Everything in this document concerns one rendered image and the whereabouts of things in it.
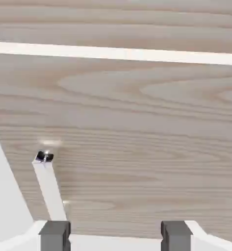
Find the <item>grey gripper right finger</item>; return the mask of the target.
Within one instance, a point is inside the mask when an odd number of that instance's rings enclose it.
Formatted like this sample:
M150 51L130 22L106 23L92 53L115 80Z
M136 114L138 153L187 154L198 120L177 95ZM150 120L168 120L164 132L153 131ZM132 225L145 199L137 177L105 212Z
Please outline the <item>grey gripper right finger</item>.
M232 242L207 234L196 221L162 221L161 251L232 251Z

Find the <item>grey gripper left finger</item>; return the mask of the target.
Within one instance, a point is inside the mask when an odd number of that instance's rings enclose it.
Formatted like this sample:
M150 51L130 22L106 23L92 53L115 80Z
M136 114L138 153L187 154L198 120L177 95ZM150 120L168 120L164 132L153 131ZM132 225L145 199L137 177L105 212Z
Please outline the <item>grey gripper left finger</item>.
M71 251L69 221L35 221L22 235L0 242L0 251Z

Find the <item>light wood cabinet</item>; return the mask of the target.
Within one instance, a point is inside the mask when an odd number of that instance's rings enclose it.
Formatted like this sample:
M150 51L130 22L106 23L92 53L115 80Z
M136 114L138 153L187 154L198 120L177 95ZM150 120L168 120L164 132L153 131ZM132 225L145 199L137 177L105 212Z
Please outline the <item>light wood cabinet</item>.
M0 42L0 54L232 66L232 53L206 51L153 50L136 48ZM70 220L72 222L72 220L68 216L69 204L65 201L63 201L63 203L67 220ZM0 219L3 221L18 222L20 232L23 232L32 222L37 221L32 217L32 214L29 211L27 202L22 195L22 192L18 186L18 183L15 179L13 171L11 170L1 144ZM150 239L158 239L160 237L161 235L159 232L156 238Z

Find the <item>light wood door front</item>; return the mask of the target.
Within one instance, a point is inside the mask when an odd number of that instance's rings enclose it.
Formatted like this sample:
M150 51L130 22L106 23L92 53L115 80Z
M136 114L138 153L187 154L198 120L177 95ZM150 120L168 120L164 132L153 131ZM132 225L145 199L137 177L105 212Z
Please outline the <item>light wood door front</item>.
M232 53L232 0L0 0L0 42Z

